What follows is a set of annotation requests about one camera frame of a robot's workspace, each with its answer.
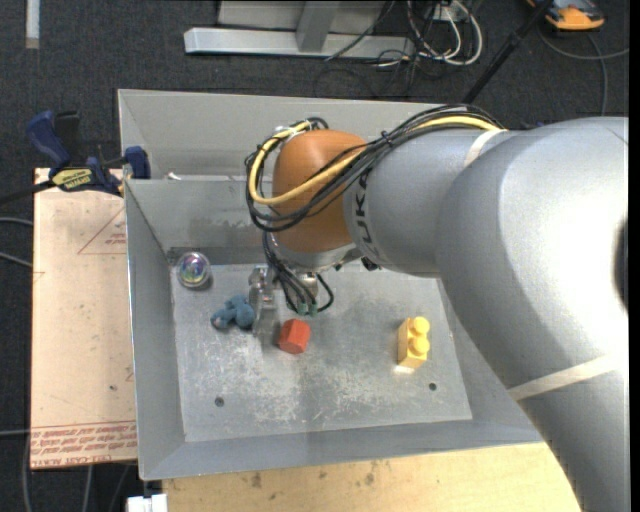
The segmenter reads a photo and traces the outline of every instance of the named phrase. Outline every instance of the metal bar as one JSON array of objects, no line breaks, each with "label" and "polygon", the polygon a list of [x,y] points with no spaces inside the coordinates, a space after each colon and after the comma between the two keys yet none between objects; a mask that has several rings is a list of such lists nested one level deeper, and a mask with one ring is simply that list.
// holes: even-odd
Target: metal bar
[{"label": "metal bar", "polygon": [[27,0],[25,36],[28,49],[40,48],[40,0]]},{"label": "metal bar", "polygon": [[296,30],[296,42],[301,52],[322,50],[340,2],[305,2]]},{"label": "metal bar", "polygon": [[[328,34],[320,50],[301,52],[295,32],[192,28],[185,32],[184,42],[186,53],[329,57],[351,43],[354,37]],[[404,37],[366,36],[345,57],[375,59],[385,50],[410,53],[412,45]]]}]

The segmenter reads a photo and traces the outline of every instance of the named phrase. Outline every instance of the orange object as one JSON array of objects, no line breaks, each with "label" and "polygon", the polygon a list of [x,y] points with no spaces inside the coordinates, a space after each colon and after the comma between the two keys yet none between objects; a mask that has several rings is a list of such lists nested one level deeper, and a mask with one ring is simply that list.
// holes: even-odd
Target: orange object
[{"label": "orange object", "polygon": [[289,354],[302,354],[307,350],[311,327],[302,320],[287,320],[280,330],[278,346]]},{"label": "orange object", "polygon": [[[318,169],[349,148],[357,147],[358,149],[349,152],[348,155],[353,155],[356,151],[361,152],[364,144],[366,141],[361,137],[337,130],[313,130],[293,137],[282,147],[276,161],[273,171],[273,195],[279,196],[302,185]],[[276,210],[283,215],[297,210],[304,206],[325,183],[312,187],[299,197],[279,204]],[[337,195],[342,191],[341,187],[339,191],[329,195],[327,200],[316,209],[312,209],[310,213],[313,216],[277,233],[278,242],[292,251],[302,253],[329,251],[350,244],[352,240],[344,220],[342,196]]]}]

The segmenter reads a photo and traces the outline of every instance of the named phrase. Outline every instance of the red block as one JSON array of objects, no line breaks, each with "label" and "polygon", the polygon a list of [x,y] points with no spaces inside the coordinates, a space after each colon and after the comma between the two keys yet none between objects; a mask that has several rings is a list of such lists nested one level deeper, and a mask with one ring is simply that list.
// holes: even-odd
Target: red block
[{"label": "red block", "polygon": [[302,320],[287,320],[280,330],[278,346],[289,354],[302,354],[307,350],[311,327]]}]

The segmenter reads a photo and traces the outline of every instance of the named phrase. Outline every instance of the yellow cable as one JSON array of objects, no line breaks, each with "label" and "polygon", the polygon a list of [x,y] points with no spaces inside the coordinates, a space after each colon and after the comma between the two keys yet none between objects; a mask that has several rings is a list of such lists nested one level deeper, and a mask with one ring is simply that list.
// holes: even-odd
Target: yellow cable
[{"label": "yellow cable", "polygon": [[[321,183],[322,181],[328,178],[332,178],[333,176],[340,173],[340,171],[342,171],[345,167],[347,167],[365,149],[365,148],[359,148],[359,151],[355,155],[346,157],[340,162],[333,164],[331,167],[328,167],[322,173],[314,176],[309,181],[304,182],[302,185],[299,185],[298,187],[291,189],[288,192],[285,192],[284,194],[280,194],[279,196],[276,196],[276,197],[262,197],[261,195],[259,195],[257,191],[255,177],[258,174],[258,169],[260,169],[260,166],[264,160],[265,155],[267,154],[267,151],[274,144],[278,143],[280,140],[299,131],[298,127],[300,127],[305,123],[300,123],[292,128],[289,128],[287,130],[284,130],[274,135],[260,148],[260,153],[256,156],[256,159],[253,162],[253,166],[251,167],[251,172],[249,174],[249,194],[251,195],[251,198],[256,203],[267,205],[267,206],[273,206],[273,205],[284,203],[285,201],[289,201],[294,197],[298,197],[299,195],[304,194],[307,190],[315,187],[317,184]],[[427,128],[429,126],[438,126],[438,125],[449,124],[449,123],[473,126],[475,128],[480,128],[482,130],[499,130],[500,129],[497,126],[487,121],[476,119],[475,117],[467,117],[464,115],[452,115],[452,116],[443,117],[439,119],[433,119],[431,121],[426,121],[425,123],[422,123],[421,125],[418,125],[417,127],[413,128],[411,131]]]}]

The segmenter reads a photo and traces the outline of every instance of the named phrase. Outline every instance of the blue toy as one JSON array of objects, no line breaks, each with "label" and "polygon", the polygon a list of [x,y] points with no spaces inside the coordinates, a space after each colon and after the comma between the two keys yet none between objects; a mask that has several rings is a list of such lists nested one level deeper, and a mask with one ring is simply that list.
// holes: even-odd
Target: blue toy
[{"label": "blue toy", "polygon": [[242,329],[250,329],[256,314],[244,295],[235,295],[225,301],[224,308],[211,316],[211,325],[216,329],[227,329],[232,322]]}]

